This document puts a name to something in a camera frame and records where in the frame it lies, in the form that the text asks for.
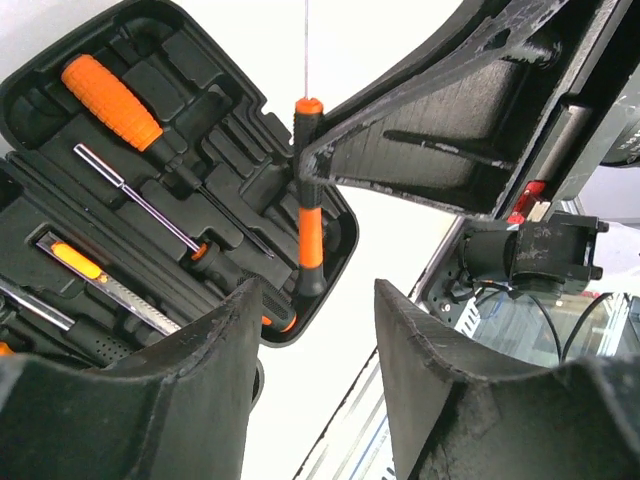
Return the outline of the orange handle screwdriver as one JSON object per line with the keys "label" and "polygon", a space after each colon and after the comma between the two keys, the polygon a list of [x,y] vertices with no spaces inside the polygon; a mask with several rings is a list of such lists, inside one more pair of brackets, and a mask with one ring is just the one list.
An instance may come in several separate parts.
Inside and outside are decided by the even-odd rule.
{"label": "orange handle screwdriver", "polygon": [[155,117],[132,91],[89,54],[80,54],[63,68],[61,80],[68,90],[106,127],[139,152],[154,159],[163,170],[180,177],[199,192],[243,235],[270,258],[273,250],[216,198],[188,168],[183,155],[168,142]]}

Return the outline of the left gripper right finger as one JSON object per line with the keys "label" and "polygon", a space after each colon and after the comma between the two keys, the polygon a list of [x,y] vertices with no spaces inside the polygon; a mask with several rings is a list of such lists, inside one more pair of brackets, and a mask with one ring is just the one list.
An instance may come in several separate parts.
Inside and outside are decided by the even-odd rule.
{"label": "left gripper right finger", "polygon": [[639,359],[535,366],[425,313],[386,280],[375,326],[400,479],[635,479]]}

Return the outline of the black handle nut driver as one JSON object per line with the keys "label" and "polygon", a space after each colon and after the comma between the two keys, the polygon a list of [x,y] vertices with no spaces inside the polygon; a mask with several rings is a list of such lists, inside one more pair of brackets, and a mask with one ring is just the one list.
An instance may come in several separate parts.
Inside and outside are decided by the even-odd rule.
{"label": "black handle nut driver", "polygon": [[297,314],[289,301],[261,275],[240,267],[228,258],[215,243],[197,243],[180,228],[167,219],[152,204],[140,196],[125,179],[85,144],[78,143],[73,152],[97,171],[107,182],[122,191],[165,229],[180,240],[189,251],[189,266],[195,272],[206,276],[221,290],[230,293],[249,279],[256,279],[262,288],[262,323],[264,326],[279,332],[290,331],[296,324]]}

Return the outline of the small precision screwdriver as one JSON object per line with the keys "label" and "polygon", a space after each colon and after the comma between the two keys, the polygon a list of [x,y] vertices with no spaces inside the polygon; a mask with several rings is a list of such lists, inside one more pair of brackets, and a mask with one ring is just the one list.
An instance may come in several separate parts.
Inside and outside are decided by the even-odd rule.
{"label": "small precision screwdriver", "polygon": [[301,296],[317,297],[326,289],[322,225],[322,188],[301,178],[303,150],[314,140],[323,118],[323,104],[309,95],[309,14],[310,1],[304,2],[304,96],[295,104],[293,170],[299,197],[299,275]]}

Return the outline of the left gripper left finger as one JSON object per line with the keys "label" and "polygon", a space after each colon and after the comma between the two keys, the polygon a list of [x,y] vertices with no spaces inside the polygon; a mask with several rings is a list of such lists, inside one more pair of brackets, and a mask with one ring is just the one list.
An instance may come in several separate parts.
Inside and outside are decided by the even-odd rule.
{"label": "left gripper left finger", "polygon": [[1,361],[5,479],[237,479],[261,337],[261,289],[105,369]]}

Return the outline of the black plastic tool case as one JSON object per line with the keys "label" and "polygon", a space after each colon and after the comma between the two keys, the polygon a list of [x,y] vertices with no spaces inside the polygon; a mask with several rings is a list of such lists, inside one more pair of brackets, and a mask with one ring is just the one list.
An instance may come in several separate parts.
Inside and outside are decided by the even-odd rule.
{"label": "black plastic tool case", "polygon": [[[265,255],[199,192],[98,120],[63,84],[89,54],[155,117],[204,186],[273,250]],[[197,243],[215,243],[270,282],[297,314],[271,348],[295,344],[325,303],[297,291],[298,195],[290,133],[215,40],[171,1],[122,1],[38,52],[1,83],[1,274],[132,351],[161,334],[36,246],[51,232],[178,325],[230,293],[188,264],[187,247],[73,152],[85,144]],[[14,300],[1,301],[1,339],[13,351],[76,368],[99,366]]]}

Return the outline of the black handle claw hammer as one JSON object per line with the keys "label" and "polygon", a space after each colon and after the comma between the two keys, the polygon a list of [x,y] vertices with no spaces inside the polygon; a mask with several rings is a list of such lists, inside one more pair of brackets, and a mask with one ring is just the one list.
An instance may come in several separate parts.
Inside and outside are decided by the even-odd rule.
{"label": "black handle claw hammer", "polygon": [[1,278],[1,292],[27,311],[55,326],[66,340],[101,367],[132,353],[129,346],[104,329],[93,323],[72,319],[4,277]]}

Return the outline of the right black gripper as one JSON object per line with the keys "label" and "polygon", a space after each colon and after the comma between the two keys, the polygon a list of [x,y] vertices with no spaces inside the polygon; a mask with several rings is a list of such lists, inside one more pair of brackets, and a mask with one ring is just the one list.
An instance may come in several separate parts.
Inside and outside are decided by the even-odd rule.
{"label": "right black gripper", "polygon": [[638,158],[638,2],[464,1],[329,114],[299,174],[521,223]]}

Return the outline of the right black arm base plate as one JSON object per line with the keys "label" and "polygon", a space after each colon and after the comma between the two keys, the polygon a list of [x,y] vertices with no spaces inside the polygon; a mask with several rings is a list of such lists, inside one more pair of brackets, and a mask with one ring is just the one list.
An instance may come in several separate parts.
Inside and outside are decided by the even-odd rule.
{"label": "right black arm base plate", "polygon": [[505,229],[464,222],[444,256],[426,273],[417,298],[442,322],[454,325],[469,302],[483,291],[532,294],[558,299],[580,294],[600,280],[594,264],[597,237],[608,223],[589,216],[556,212],[547,221],[526,221]]}

